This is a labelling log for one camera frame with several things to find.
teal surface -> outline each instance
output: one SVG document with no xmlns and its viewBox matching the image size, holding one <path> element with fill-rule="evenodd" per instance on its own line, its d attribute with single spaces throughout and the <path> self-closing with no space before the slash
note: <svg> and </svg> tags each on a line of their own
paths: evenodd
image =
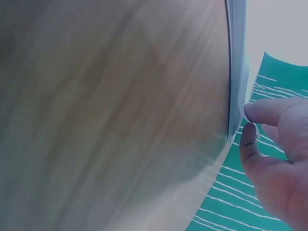
<svg viewBox="0 0 308 231">
<path fill-rule="evenodd" d="M 308 67 L 276 60 L 265 54 L 251 101 L 263 98 L 308 99 Z M 242 122 L 215 183 L 187 231 L 290 231 L 281 220 L 267 213 L 257 200 L 252 182 L 239 158 Z M 283 151 L 262 131 L 258 146 L 262 154 L 285 159 Z"/>
</svg>

finger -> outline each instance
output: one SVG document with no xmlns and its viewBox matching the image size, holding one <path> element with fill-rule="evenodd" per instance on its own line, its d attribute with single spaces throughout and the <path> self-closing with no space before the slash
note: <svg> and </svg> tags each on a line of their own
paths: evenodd
<svg viewBox="0 0 308 231">
<path fill-rule="evenodd" d="M 307 100 L 299 97 L 289 99 L 262 99 L 245 106 L 247 118 L 258 124 L 277 126 L 280 116 L 289 108 L 307 103 Z"/>
<path fill-rule="evenodd" d="M 262 129 L 266 132 L 266 134 L 274 141 L 276 144 L 279 145 L 279 135 L 277 127 L 262 124 Z"/>
<path fill-rule="evenodd" d="M 263 157 L 256 144 L 256 128 L 254 125 L 248 123 L 243 128 L 240 155 L 247 176 L 255 181 L 259 173 L 267 166 L 282 163 L 282 160 L 273 157 Z"/>
</svg>

hand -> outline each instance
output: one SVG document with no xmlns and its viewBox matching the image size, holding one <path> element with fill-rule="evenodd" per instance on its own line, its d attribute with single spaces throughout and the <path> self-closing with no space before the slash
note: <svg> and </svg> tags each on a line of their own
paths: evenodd
<svg viewBox="0 0 308 231">
<path fill-rule="evenodd" d="M 245 114 L 281 146 L 289 161 L 260 155 L 256 129 L 243 128 L 243 168 L 264 208 L 294 230 L 308 230 L 308 101 L 264 99 L 245 106 Z"/>
</svg>

wood grain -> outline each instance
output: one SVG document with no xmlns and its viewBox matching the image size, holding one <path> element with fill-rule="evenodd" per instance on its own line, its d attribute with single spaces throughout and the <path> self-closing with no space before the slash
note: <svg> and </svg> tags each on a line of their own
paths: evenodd
<svg viewBox="0 0 308 231">
<path fill-rule="evenodd" d="M 3 6 L 0 230 L 184 230 L 227 137 L 224 0 Z"/>
</svg>

fingernail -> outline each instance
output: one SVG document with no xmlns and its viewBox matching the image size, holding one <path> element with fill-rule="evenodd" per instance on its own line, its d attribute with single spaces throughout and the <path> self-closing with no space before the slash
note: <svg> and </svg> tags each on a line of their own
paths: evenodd
<svg viewBox="0 0 308 231">
<path fill-rule="evenodd" d="M 253 103 L 248 103 L 245 105 L 244 107 L 244 112 L 245 112 L 245 115 L 247 116 L 248 119 L 250 119 L 249 117 L 249 111 L 251 111 L 251 108 L 254 104 Z"/>
</svg>

